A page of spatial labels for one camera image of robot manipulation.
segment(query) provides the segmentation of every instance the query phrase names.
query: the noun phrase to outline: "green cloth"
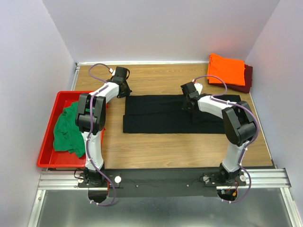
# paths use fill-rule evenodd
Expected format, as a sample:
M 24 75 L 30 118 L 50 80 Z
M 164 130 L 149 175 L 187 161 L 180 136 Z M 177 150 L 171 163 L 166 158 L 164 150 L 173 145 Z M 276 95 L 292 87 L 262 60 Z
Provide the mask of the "green cloth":
M 82 157 L 85 154 L 84 140 L 76 126 L 75 118 L 78 102 L 63 109 L 53 130 L 53 148 L 55 151 L 67 151 Z

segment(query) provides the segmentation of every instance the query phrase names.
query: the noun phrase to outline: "clothing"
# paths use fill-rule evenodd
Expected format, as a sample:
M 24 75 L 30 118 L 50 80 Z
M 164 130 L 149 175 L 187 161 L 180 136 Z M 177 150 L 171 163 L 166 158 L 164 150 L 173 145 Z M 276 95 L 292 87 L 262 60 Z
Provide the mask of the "clothing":
M 82 157 L 85 154 L 84 140 L 75 124 L 78 102 L 63 109 L 53 130 L 55 151 L 67 151 Z
M 237 86 L 234 84 L 226 84 L 226 86 L 229 89 L 235 90 L 235 91 L 240 91 L 243 93 L 249 93 L 250 92 L 250 88 L 252 86 L 252 67 L 249 65 L 245 65 L 245 70 L 244 70 L 244 79 L 245 79 L 245 86 Z M 221 84 L 215 84 L 215 83 L 211 83 L 210 81 L 208 81 L 209 84 L 217 86 L 217 87 L 224 87 L 224 85 Z
M 223 58 L 214 53 L 209 55 L 207 74 L 217 76 L 225 83 L 245 86 L 244 70 L 244 61 Z M 216 78 L 207 77 L 207 79 L 210 83 L 221 84 Z
M 219 99 L 241 101 L 240 96 L 224 95 Z M 199 110 L 188 112 L 181 107 L 183 95 L 128 96 L 123 116 L 124 133 L 218 133 L 223 134 L 223 120 Z

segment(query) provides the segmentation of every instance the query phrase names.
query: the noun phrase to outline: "dark red cloth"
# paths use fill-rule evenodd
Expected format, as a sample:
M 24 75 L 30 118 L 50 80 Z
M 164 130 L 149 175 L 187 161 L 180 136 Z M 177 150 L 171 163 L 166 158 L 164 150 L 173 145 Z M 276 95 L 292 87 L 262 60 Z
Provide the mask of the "dark red cloth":
M 238 85 L 234 85 L 234 84 L 226 84 L 229 89 L 232 89 L 232 90 L 235 90 L 235 91 L 240 91 L 240 92 L 243 92 L 243 93 L 249 93 L 250 92 L 250 88 L 251 88 L 251 85 L 252 85 L 252 66 L 249 66 L 249 65 L 244 65 L 244 66 L 245 66 L 245 70 L 244 70 L 245 86 L 238 86 Z M 209 80 L 208 80 L 208 84 L 214 85 L 214 86 L 217 86 L 217 87 L 224 87 L 223 84 L 209 83 Z

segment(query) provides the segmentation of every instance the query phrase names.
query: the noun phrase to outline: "red tray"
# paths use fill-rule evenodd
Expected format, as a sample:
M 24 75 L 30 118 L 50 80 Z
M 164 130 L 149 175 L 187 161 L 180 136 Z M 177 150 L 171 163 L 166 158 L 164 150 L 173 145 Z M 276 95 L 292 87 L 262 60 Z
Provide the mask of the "red tray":
M 78 101 L 81 93 L 89 93 L 91 91 L 60 91 L 57 94 L 51 117 L 49 119 L 46 133 L 44 135 L 41 146 L 37 166 L 42 168 L 82 168 L 85 167 L 86 156 L 78 158 L 75 153 L 68 151 L 54 151 L 53 149 L 53 129 L 58 117 L 63 112 L 63 108 L 68 107 L 71 103 Z M 103 131 L 101 132 L 101 144 L 103 139 Z

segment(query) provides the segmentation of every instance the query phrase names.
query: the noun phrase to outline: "white knob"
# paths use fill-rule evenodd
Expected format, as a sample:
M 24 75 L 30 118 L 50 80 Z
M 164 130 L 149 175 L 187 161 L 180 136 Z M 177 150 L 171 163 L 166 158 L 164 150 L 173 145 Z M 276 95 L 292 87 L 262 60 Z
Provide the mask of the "white knob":
M 115 182 L 116 182 L 116 183 L 120 183 L 120 182 L 121 182 L 121 180 L 122 180 L 122 179 L 121 179 L 121 177 L 120 177 L 120 176 L 116 176 L 116 177 L 115 177 Z

